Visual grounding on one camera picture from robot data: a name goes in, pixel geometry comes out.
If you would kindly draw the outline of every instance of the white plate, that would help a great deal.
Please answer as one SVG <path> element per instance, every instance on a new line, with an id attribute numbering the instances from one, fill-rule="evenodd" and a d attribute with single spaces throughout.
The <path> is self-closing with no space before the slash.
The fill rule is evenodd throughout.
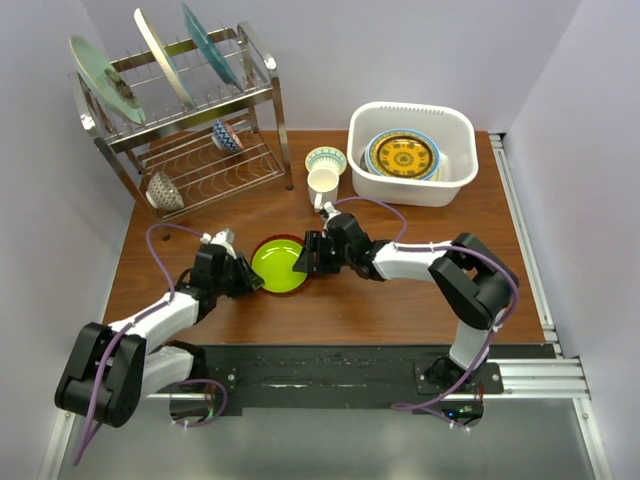
<path id="1" fill-rule="evenodd" d="M 133 12 L 133 18 L 136 21 L 136 25 L 138 26 L 138 30 L 140 30 L 144 41 L 149 45 L 149 49 L 151 50 L 153 57 L 156 59 L 156 62 L 158 62 L 158 65 L 160 65 L 162 73 L 164 73 L 167 80 L 169 80 L 169 83 L 175 90 L 182 104 L 187 108 L 195 108 L 196 104 L 193 101 L 193 97 L 187 91 L 187 87 L 184 86 L 184 83 L 182 83 L 180 75 L 178 74 L 178 69 L 174 65 L 173 60 L 171 60 L 171 57 L 167 55 L 167 52 L 162 46 L 162 41 L 139 8 L 136 8 L 136 11 Z"/>

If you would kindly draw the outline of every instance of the green plate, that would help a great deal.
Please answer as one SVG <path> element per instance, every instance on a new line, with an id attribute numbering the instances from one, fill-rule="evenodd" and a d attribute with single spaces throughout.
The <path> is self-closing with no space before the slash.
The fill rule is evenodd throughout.
<path id="1" fill-rule="evenodd" d="M 262 288 L 282 294 L 293 292 L 304 284 L 308 275 L 293 271 L 302 245 L 302 240 L 293 235 L 277 235 L 258 246 L 251 259 L 251 268 L 264 279 Z"/>

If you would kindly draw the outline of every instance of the white wall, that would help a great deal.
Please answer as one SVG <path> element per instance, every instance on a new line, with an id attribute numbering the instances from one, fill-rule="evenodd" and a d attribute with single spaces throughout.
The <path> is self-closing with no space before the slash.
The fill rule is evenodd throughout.
<path id="1" fill-rule="evenodd" d="M 583 0 L 506 137 L 565 353 L 618 480 L 640 478 L 640 3 Z"/>
<path id="2" fill-rule="evenodd" d="M 98 42 L 79 0 L 0 16 L 0 478 L 37 476 L 53 393 L 78 328 L 100 321 L 132 202 L 80 126 L 71 33 Z"/>
<path id="3" fill-rule="evenodd" d="M 187 38 L 180 2 L 82 0 L 113 57 Z M 446 105 L 505 131 L 579 0 L 188 0 L 205 27 L 249 21 L 278 61 L 290 128 L 346 129 L 374 100 Z"/>

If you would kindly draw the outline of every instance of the blue patterned bowl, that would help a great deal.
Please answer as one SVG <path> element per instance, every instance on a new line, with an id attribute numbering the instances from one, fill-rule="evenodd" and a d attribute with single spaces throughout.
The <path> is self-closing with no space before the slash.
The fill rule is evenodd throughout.
<path id="1" fill-rule="evenodd" d="M 233 128 L 231 128 L 231 125 L 220 119 L 216 120 L 213 124 L 211 140 L 213 140 L 215 146 L 220 150 L 226 150 L 231 153 L 240 153 L 244 150 L 240 139 L 236 135 L 236 132 L 233 131 Z"/>

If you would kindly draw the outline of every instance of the bowl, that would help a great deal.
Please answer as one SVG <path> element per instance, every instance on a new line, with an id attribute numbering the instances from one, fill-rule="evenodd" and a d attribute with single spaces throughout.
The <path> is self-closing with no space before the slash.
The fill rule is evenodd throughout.
<path id="1" fill-rule="evenodd" d="M 229 153 L 240 153 L 244 150 L 244 146 L 231 125 L 218 119 L 213 124 L 213 135 L 211 140 L 220 150 L 226 150 Z"/>
<path id="2" fill-rule="evenodd" d="M 304 165 L 307 167 L 307 172 L 316 168 L 328 168 L 338 175 L 342 175 L 347 169 L 347 157 L 337 148 L 318 147 L 307 154 Z"/>
<path id="3" fill-rule="evenodd" d="M 151 177 L 146 197 L 155 209 L 173 212 L 184 208 L 182 196 L 180 196 L 173 180 L 164 172 L 157 172 Z"/>

